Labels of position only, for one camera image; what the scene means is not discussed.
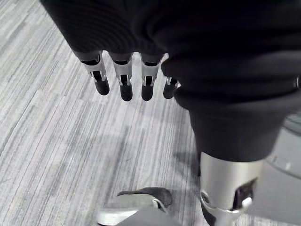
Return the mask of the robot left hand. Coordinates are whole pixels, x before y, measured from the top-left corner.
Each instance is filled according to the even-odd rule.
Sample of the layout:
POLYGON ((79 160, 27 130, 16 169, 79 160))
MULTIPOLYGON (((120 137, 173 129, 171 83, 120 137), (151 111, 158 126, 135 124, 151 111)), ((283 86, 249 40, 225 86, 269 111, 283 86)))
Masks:
POLYGON ((200 157, 201 206, 228 226, 253 200, 284 120, 301 107, 298 0, 44 0, 87 65, 100 51, 156 63, 190 113, 200 157))

